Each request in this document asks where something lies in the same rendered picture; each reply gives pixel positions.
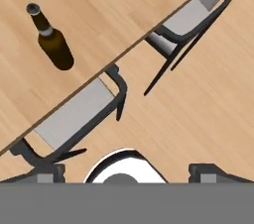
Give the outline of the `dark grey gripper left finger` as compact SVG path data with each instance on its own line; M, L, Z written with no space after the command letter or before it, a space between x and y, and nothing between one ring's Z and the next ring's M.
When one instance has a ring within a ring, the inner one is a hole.
M2 183L65 183L65 165L47 165L33 168L31 171L2 180Z

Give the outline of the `dark grey chair grey seat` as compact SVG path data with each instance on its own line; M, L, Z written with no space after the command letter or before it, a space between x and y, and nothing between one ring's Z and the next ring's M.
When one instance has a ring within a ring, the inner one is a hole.
M127 84L116 64L105 73L118 86L116 95L97 77L35 128L35 132L53 148L49 155L38 155L25 138L10 149L11 154L21 155L31 166L39 167L84 153L85 149L73 151L72 148L114 110L117 121L122 115Z
M172 66L172 70L178 66L231 1L190 0L146 38L146 42L162 55L166 62L145 90L145 95L152 90L180 51L190 43Z

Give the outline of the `white and black round object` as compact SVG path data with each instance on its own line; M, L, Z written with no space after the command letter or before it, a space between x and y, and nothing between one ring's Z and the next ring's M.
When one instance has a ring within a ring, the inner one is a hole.
M163 175L137 150L119 149L101 158L84 183L167 183Z

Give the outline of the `brown glass bottle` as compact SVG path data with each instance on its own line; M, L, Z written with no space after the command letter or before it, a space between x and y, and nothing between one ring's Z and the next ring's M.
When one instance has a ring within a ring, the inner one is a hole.
M38 43L41 49L56 68L59 70L71 69L74 65L74 58L63 33L50 24L38 4L29 3L26 10L39 32Z

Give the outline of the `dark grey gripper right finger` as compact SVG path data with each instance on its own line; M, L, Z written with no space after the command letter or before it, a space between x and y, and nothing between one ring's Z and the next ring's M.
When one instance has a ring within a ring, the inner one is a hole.
M250 182L244 177L226 173L215 164L190 164L189 183L230 183L230 182Z

